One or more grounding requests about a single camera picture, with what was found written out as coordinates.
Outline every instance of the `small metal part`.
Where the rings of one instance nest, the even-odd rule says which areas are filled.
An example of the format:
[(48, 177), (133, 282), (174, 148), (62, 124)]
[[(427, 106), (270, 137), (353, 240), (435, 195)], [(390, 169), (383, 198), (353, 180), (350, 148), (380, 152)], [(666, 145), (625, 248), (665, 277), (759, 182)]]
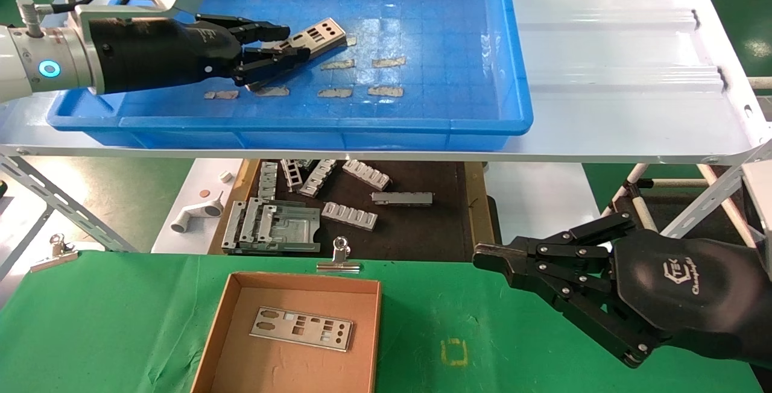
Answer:
[(223, 184), (227, 184), (233, 180), (233, 173), (227, 170), (223, 171), (223, 173), (220, 173), (220, 175), (217, 176), (217, 179), (220, 179), (220, 182), (223, 182)]
[[(337, 25), (335, 20), (328, 17), (325, 20), (320, 20), (316, 24), (307, 28), (306, 30), (297, 33), (295, 36), (289, 37), (289, 39), (279, 42), (273, 45), (272, 49), (288, 49), (288, 48), (308, 48), (311, 50), (311, 55), (308, 60), (313, 60), (319, 55), (336, 48), (339, 45), (346, 43), (346, 32)], [(281, 72), (277, 77), (280, 77), (287, 72), (291, 72), (294, 69), (301, 69), (303, 64), (293, 69), (289, 69), (285, 72)], [(275, 80), (276, 77), (271, 79), (260, 81), (258, 83), (252, 83), (247, 85), (248, 90), (256, 91), (260, 87)]]
[(351, 330), (353, 321), (347, 319), (263, 306), (249, 335), (346, 352)]
[(349, 208), (331, 201), (324, 204), (322, 217), (352, 225), (353, 227), (363, 228), (367, 231), (372, 231), (375, 228), (375, 222), (378, 220), (378, 214), (359, 211), (359, 209)]
[(290, 89), (287, 88), (287, 86), (279, 86), (279, 87), (260, 87), (257, 90), (253, 90), (251, 88), (251, 85), (246, 86), (247, 90), (252, 91), (256, 96), (260, 97), (271, 97), (271, 96), (289, 96), (290, 95)]
[(319, 93), (317, 93), (317, 97), (320, 98), (348, 98), (353, 95), (353, 89), (346, 89), (346, 88), (334, 88), (334, 89), (324, 89), (319, 90)]
[(303, 186), (303, 176), (300, 175), (300, 169), (295, 160), (282, 160), (281, 162), (284, 178), (287, 179), (287, 189), (289, 192), (295, 192)]
[(209, 91), (204, 92), (204, 99), (237, 99), (239, 97), (238, 90), (222, 90), (222, 91)]
[(322, 70), (329, 70), (329, 69), (350, 69), (353, 68), (356, 65), (356, 62), (353, 60), (353, 58), (350, 58), (349, 60), (342, 60), (342, 61), (329, 61), (328, 63), (323, 64)]
[(392, 96), (398, 98), (405, 94), (405, 90), (401, 87), (378, 86), (367, 88), (367, 94), (372, 96)]
[(223, 244), (220, 245), (221, 248), (229, 250), (229, 248), (236, 248), (238, 246), (239, 242), (237, 241), (236, 234), (239, 231), (239, 221), (244, 213), (244, 209), (246, 209), (246, 203), (243, 201), (234, 201), (231, 208), (231, 215), (228, 217), (226, 234), (223, 236)]
[(348, 247), (348, 239), (338, 236), (333, 240), (333, 260), (331, 262), (318, 262), (317, 272), (349, 272), (358, 274), (362, 266), (359, 262), (348, 262), (351, 247)]
[(279, 165), (275, 162), (260, 163), (260, 181), (257, 185), (257, 198), (273, 200), (276, 198), (276, 176)]
[(378, 58), (377, 60), (373, 60), (373, 67), (395, 67), (402, 66), (405, 63), (408, 63), (408, 59), (404, 55), (402, 57), (395, 58)]
[(389, 178), (388, 175), (375, 170), (375, 168), (372, 168), (359, 160), (348, 160), (346, 164), (343, 165), (343, 171), (360, 181), (363, 181), (365, 184), (370, 185), (370, 187), (380, 190), (380, 192), (382, 192), (386, 188), (386, 185), (391, 182), (391, 178)]
[(312, 171), (311, 175), (306, 179), (303, 187), (298, 190), (298, 193), (311, 198), (317, 197), (319, 190), (322, 189), (322, 185), (324, 185), (327, 177), (332, 173), (335, 165), (335, 160), (320, 160), (317, 167), (314, 168), (314, 171)]
[(312, 165), (314, 165), (316, 161), (317, 160), (295, 160), (295, 164), (304, 170), (311, 170)]
[(386, 206), (431, 206), (434, 193), (430, 192), (374, 192), (370, 194), (375, 204)]

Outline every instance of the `metal shelf frame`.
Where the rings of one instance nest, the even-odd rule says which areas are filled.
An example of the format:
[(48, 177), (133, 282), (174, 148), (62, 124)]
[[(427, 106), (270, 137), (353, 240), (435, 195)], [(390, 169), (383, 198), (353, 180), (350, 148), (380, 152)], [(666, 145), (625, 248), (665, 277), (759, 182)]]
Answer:
[[(284, 151), (102, 146), (46, 123), (55, 93), (0, 104), (0, 165), (110, 250), (133, 248), (25, 155), (733, 165), (679, 216), (693, 225), (767, 156), (770, 124), (710, 0), (514, 0), (535, 123), (501, 151)], [(48, 17), (44, 25), (58, 25)]]

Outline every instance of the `robotic finger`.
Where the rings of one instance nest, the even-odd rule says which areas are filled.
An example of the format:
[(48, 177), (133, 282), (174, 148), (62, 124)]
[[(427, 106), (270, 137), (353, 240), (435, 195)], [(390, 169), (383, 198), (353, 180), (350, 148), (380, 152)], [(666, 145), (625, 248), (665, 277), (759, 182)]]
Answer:
[(478, 244), (472, 259), (631, 368), (661, 346), (772, 366), (772, 283), (752, 248), (671, 239), (617, 214), (547, 239)]

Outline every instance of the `green floor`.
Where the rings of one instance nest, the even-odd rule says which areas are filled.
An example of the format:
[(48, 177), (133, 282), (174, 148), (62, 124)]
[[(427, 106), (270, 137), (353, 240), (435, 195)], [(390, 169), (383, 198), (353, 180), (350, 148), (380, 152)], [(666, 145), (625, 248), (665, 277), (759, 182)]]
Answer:
[[(772, 75), (772, 2), (712, 0), (747, 75)], [(14, 0), (0, 0), (0, 23), (20, 23)], [(149, 250), (176, 197), (191, 160), (34, 159), (56, 182), (66, 164), (88, 186), (86, 207), (139, 250)], [(632, 165), (585, 165), (599, 207), (606, 206)], [(691, 166), (656, 166), (652, 176), (696, 176)], [(78, 236), (76, 228), (69, 234)]]

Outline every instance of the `yellow marking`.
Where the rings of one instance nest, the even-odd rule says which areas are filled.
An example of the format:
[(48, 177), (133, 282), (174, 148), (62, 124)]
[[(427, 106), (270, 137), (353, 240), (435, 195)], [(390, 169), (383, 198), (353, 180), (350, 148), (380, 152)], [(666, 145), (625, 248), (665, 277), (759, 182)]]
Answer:
[(448, 344), (461, 345), (461, 349), (464, 351), (464, 358), (461, 360), (448, 360), (448, 347), (445, 341), (439, 342), (440, 358), (442, 363), (446, 366), (466, 366), (469, 364), (469, 352), (466, 351), (466, 341), (458, 340), (457, 338), (448, 339)]

